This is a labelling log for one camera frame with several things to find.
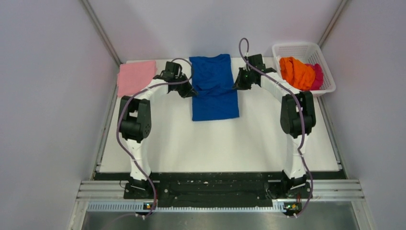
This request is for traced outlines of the blue printed t shirt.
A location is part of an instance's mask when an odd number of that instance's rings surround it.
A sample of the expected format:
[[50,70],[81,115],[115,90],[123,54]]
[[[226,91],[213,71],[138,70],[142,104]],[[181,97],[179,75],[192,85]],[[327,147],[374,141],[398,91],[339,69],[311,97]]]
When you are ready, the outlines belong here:
[[240,117],[231,56],[189,57],[193,67],[192,121],[214,121]]

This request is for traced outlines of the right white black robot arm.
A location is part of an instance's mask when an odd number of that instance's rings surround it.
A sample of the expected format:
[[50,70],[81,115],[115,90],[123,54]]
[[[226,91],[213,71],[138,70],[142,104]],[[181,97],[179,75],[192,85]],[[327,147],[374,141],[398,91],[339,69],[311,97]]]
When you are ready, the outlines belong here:
[[267,68],[261,54],[242,58],[246,65],[239,68],[233,89],[250,90],[255,84],[271,93],[281,104],[280,125],[287,136],[281,192],[286,197],[294,197],[307,181],[304,149],[316,125],[314,97],[310,91],[291,87],[275,69]]

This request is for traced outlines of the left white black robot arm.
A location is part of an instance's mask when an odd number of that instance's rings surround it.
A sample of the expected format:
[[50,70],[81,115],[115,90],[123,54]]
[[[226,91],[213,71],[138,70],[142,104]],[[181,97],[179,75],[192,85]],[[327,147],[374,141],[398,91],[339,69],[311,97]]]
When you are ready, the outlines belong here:
[[144,145],[152,129],[151,104],[170,92],[177,92],[181,98],[198,94],[175,59],[166,62],[165,68],[145,88],[133,96],[123,96],[120,101],[116,137],[131,161],[128,184],[142,198],[150,197],[154,190]]

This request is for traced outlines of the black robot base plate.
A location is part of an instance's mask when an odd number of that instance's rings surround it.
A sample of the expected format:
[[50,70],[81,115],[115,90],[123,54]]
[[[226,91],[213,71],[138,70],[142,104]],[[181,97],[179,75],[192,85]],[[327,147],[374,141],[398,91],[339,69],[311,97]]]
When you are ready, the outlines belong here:
[[310,179],[303,187],[282,191],[282,172],[153,172],[150,179],[154,187],[149,192],[127,183],[124,199],[149,199],[158,207],[271,207],[279,198],[300,202],[312,197]]

